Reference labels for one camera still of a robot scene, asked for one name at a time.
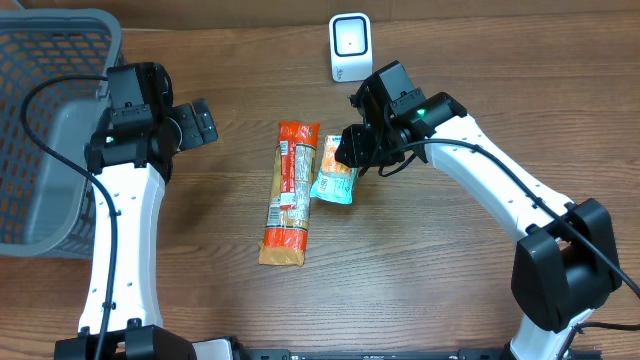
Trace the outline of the small orange sachet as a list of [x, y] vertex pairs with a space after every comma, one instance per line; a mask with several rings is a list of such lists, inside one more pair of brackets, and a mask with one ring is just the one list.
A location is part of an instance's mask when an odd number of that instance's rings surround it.
[[325, 175], [348, 176], [351, 172], [348, 166], [338, 162], [335, 158], [340, 143], [340, 135], [327, 135], [325, 138], [321, 161], [321, 171]]

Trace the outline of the teal snack packet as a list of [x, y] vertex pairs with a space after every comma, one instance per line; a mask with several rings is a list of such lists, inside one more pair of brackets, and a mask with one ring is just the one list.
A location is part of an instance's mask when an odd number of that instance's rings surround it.
[[346, 173], [320, 170], [312, 185], [310, 196], [326, 202], [350, 205], [353, 201], [356, 177], [357, 170], [352, 168], [348, 168]]

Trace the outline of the orange pasta packet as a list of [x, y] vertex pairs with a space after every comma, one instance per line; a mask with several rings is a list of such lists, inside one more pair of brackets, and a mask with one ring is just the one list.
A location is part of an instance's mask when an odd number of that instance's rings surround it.
[[308, 242], [318, 123], [279, 123], [261, 265], [302, 266]]

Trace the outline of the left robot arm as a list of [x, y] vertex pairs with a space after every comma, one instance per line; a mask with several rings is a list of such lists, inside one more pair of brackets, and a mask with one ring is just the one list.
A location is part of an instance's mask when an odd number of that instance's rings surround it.
[[229, 338], [192, 342], [163, 327], [157, 296], [159, 211], [174, 156], [217, 140], [204, 100], [175, 105], [158, 63], [111, 67], [108, 103], [85, 147], [95, 236], [76, 337], [57, 359], [235, 359]]

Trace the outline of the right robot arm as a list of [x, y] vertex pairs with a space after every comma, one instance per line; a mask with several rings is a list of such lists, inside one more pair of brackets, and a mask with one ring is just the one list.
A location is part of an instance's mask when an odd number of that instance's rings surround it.
[[462, 186], [515, 247], [511, 291], [524, 317], [505, 359], [572, 359], [575, 336], [624, 281], [612, 220], [595, 199], [547, 187], [497, 147], [451, 95], [426, 97], [397, 61], [349, 98], [338, 162], [393, 175], [420, 159]]

